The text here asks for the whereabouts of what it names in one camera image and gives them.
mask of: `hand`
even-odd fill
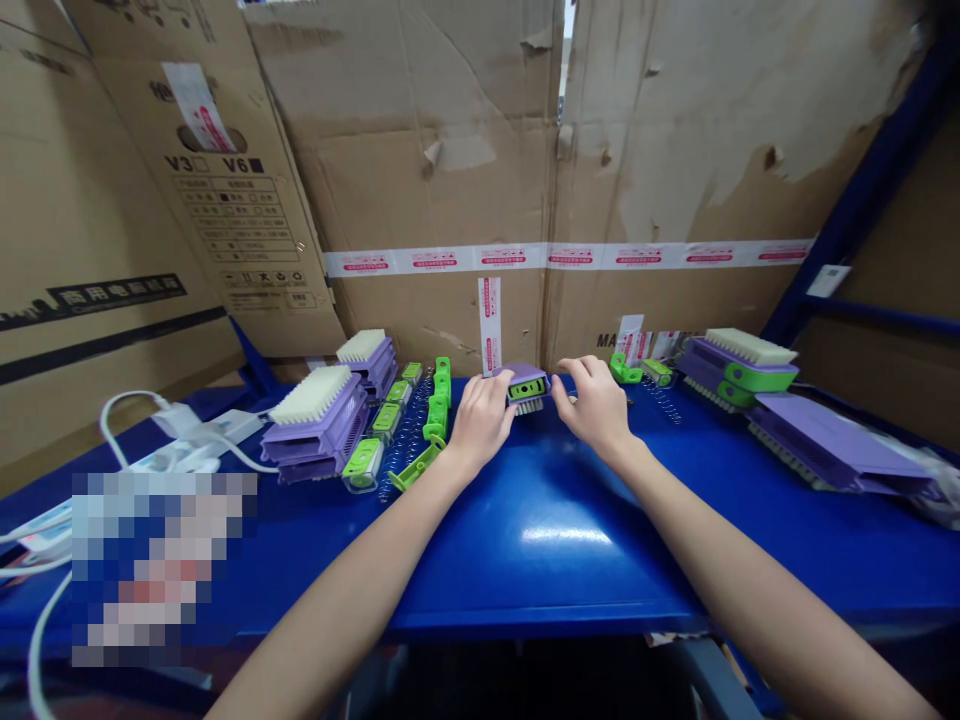
[[[512,370],[504,370],[496,377],[470,378],[463,389],[460,408],[453,423],[453,435],[446,453],[458,457],[472,480],[497,454],[517,414],[517,408],[507,405],[507,387],[513,379]]]
[[[627,425],[627,394],[610,368],[594,355],[577,360],[563,359],[557,367],[566,370],[577,386],[577,402],[567,397],[558,375],[553,376],[553,399],[560,419],[597,454],[610,461],[616,451],[639,441]]]

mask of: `coiled spring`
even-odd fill
[[[670,418],[670,422],[674,425],[679,425],[683,422],[683,418],[680,416],[680,411],[677,410],[677,406],[673,404],[673,401],[669,398],[667,393],[665,393],[660,387],[657,386],[653,380],[651,380],[647,375],[643,376],[643,380],[640,381],[640,384],[647,391],[651,398],[660,406],[660,409],[663,410],[664,414]]]

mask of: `cardboard box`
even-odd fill
[[[0,21],[10,100],[0,110],[7,493],[102,442],[97,415],[111,396],[142,388],[178,398],[244,358],[60,10],[10,2]],[[113,427],[152,410],[149,401],[121,408]]]
[[[922,59],[919,13],[578,2],[546,365],[609,357],[625,317],[643,352],[661,332],[759,332]]]
[[[562,9],[243,9],[348,333],[384,327],[401,360],[448,355],[461,375],[479,372],[494,342],[502,362],[538,361]],[[494,277],[502,317],[488,343],[478,279]]]
[[[268,357],[334,352],[345,337],[313,218],[236,3],[64,6],[253,344]]]

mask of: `white cable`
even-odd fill
[[[107,441],[107,445],[109,445],[110,449],[113,450],[113,454],[117,458],[117,462],[120,463],[121,470],[126,470],[128,467],[130,467],[130,463],[127,461],[127,456],[123,454],[123,450],[120,449],[120,445],[117,443],[116,438],[114,438],[113,434],[110,432],[110,428],[107,427],[107,417],[110,415],[110,409],[117,400],[121,400],[125,397],[131,397],[132,395],[149,395],[153,398],[154,402],[160,406],[161,410],[170,409],[170,403],[168,403],[157,393],[150,390],[131,390],[130,392],[114,395],[112,398],[107,400],[107,404],[104,405],[103,410],[100,411],[100,432],[103,434],[103,439]]]
[[[27,692],[30,696],[30,710],[37,720],[57,720],[47,705],[46,698],[43,697],[43,686],[40,681],[40,651],[43,642],[43,631],[47,627],[47,620],[50,619],[50,613],[54,606],[67,589],[67,585],[73,580],[73,571],[67,573],[60,586],[53,591],[53,595],[47,600],[47,604],[40,612],[37,618],[37,624],[33,626],[33,635],[30,636],[30,649],[27,652]]]
[[[62,557],[59,560],[54,560],[52,563],[44,563],[43,565],[31,565],[29,567],[15,567],[15,568],[0,568],[0,580],[3,578],[11,577],[22,577],[24,575],[39,575],[42,572],[47,570],[53,570],[55,567],[60,567],[61,565],[66,565],[73,559],[72,555],[67,555]]]
[[[211,440],[218,440],[230,448],[230,451],[237,456],[237,459],[240,460],[244,465],[246,465],[251,470],[256,470],[257,472],[267,472],[267,473],[278,473],[280,470],[278,468],[267,467],[266,465],[261,465],[260,463],[254,462],[251,460],[243,450],[237,447],[236,443],[228,440],[223,435],[218,435],[212,430],[202,430],[198,432],[193,437],[198,438],[210,438]]]

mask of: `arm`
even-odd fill
[[[307,588],[207,718],[319,717],[380,638],[450,506],[509,435],[512,377],[467,383],[447,448]]]
[[[596,357],[563,360],[561,419],[636,496],[710,615],[790,707],[807,718],[938,718],[849,625],[661,465],[627,426],[624,391]]]

